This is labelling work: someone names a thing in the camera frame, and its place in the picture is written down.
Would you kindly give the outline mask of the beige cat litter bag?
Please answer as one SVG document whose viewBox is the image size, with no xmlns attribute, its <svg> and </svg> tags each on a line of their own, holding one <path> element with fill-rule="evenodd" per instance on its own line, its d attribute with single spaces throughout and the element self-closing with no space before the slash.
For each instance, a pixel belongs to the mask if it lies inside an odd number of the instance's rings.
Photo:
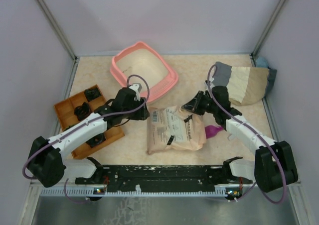
<svg viewBox="0 0 319 225">
<path fill-rule="evenodd" d="M 179 106 L 150 108 L 147 119 L 147 154 L 167 150 L 197 151 L 206 143 L 203 116 Z"/>
</svg>

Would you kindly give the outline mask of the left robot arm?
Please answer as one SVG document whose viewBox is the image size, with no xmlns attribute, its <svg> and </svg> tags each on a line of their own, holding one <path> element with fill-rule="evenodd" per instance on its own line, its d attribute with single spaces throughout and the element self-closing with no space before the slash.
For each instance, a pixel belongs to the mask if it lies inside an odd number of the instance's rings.
<svg viewBox="0 0 319 225">
<path fill-rule="evenodd" d="M 104 177 L 102 169 L 93 159 L 67 159 L 80 145 L 109 129 L 120 125 L 123 120 L 146 120 L 150 113 L 147 98 L 140 96 L 139 83 L 120 89 L 112 103 L 95 109 L 86 119 L 70 129 L 48 139 L 35 139 L 23 166 L 22 174 L 27 179 L 37 179 L 49 188 L 61 180 L 85 178 L 94 184 Z"/>
</svg>

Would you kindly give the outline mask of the black part in tray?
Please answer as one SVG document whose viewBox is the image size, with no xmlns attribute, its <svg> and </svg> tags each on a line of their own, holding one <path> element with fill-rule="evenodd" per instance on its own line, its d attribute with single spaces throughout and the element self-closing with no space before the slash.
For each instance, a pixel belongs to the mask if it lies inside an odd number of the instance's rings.
<svg viewBox="0 0 319 225">
<path fill-rule="evenodd" d="M 85 95 L 87 101 L 90 102 L 90 101 L 100 97 L 101 93 L 100 93 L 98 87 L 92 87 L 92 88 L 86 89 L 84 91 L 84 95 Z"/>
</svg>

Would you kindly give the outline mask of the black part front tray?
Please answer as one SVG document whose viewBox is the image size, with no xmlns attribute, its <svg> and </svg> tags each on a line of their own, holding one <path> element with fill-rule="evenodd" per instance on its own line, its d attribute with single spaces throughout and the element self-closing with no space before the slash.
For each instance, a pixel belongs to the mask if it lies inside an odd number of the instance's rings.
<svg viewBox="0 0 319 225">
<path fill-rule="evenodd" d="M 102 142 L 105 141 L 105 137 L 103 133 L 100 133 L 94 137 L 92 137 L 91 139 L 89 139 L 88 141 L 86 141 L 86 143 L 91 147 L 95 147 L 99 144 L 101 144 Z"/>
</svg>

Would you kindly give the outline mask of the pink litter box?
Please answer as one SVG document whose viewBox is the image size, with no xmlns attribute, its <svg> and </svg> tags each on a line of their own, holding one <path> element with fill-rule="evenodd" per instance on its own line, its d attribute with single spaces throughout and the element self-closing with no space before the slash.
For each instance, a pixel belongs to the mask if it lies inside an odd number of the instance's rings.
<svg viewBox="0 0 319 225">
<path fill-rule="evenodd" d="M 150 104 L 162 98 L 178 82 L 176 70 L 142 41 L 113 56 L 110 72 L 122 87 L 126 86 L 127 77 L 132 74 L 143 77 L 150 88 Z"/>
</svg>

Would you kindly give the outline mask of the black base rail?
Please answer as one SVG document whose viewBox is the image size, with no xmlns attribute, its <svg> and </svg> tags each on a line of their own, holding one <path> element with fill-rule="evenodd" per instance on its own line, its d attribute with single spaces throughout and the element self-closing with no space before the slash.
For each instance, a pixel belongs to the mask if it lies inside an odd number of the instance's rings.
<svg viewBox="0 0 319 225">
<path fill-rule="evenodd" d="M 252 183 L 230 177 L 222 166 L 212 165 L 103 165 L 91 178 L 76 178 L 77 185 L 106 185 L 108 192 L 214 192 L 221 184 Z"/>
</svg>

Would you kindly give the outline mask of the blue cloth in corner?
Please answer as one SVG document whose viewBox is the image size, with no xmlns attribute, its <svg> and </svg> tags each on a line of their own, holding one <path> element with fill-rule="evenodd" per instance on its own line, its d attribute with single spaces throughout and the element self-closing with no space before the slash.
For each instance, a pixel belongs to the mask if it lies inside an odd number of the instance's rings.
<svg viewBox="0 0 319 225">
<path fill-rule="evenodd" d="M 259 56 L 255 60 L 255 66 L 258 68 L 267 68 L 267 69 L 270 68 L 268 61 L 262 56 Z"/>
</svg>

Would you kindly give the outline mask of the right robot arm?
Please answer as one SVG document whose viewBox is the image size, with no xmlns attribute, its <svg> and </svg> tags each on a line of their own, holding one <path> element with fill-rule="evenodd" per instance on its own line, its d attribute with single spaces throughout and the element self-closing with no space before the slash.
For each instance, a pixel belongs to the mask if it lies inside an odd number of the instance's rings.
<svg viewBox="0 0 319 225">
<path fill-rule="evenodd" d="M 242 177 L 256 182 L 263 192 L 268 193 L 298 180 L 291 146 L 286 141 L 277 142 L 254 128 L 241 112 L 231 106 L 226 87 L 199 91 L 181 108 L 196 115 L 212 114 L 219 126 L 254 154 L 254 161 L 241 157 L 226 160 L 222 171 L 226 182 L 234 183 Z"/>
</svg>

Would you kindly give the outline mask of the orange compartment tray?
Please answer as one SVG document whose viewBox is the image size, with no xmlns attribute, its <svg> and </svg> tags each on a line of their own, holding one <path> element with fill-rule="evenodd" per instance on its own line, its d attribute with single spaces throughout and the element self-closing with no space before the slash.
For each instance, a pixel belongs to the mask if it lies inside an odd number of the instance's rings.
<svg viewBox="0 0 319 225">
<path fill-rule="evenodd" d="M 60 123 L 61 130 L 65 131 L 70 129 L 80 121 L 86 119 L 95 109 L 104 105 L 107 100 L 101 91 L 100 93 L 100 97 L 88 102 L 83 90 L 61 102 L 56 103 L 53 107 Z M 120 126 L 114 127 L 103 134 L 105 137 L 104 142 L 93 148 L 91 148 L 87 143 L 84 143 L 71 152 L 72 157 L 74 159 L 84 159 L 125 136 Z"/>
</svg>

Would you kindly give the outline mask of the grey beige folded cloth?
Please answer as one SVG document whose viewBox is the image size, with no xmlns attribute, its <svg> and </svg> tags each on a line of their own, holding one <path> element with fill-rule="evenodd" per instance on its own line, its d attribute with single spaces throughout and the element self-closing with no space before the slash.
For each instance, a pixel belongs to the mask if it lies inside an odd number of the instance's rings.
<svg viewBox="0 0 319 225">
<path fill-rule="evenodd" d="M 211 87 L 225 86 L 232 104 L 248 106 L 271 92 L 276 75 L 277 70 L 271 68 L 239 67 L 216 62 L 209 81 Z"/>
</svg>

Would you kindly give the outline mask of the purple plastic scoop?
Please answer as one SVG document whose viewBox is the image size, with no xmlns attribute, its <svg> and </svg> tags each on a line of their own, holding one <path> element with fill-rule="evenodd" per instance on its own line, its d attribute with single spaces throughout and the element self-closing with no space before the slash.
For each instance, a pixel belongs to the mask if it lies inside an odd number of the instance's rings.
<svg viewBox="0 0 319 225">
<path fill-rule="evenodd" d="M 214 126 L 214 125 L 208 125 L 205 127 L 205 135 L 206 138 L 213 138 L 215 137 L 219 132 L 223 131 L 223 127 L 221 126 Z"/>
</svg>

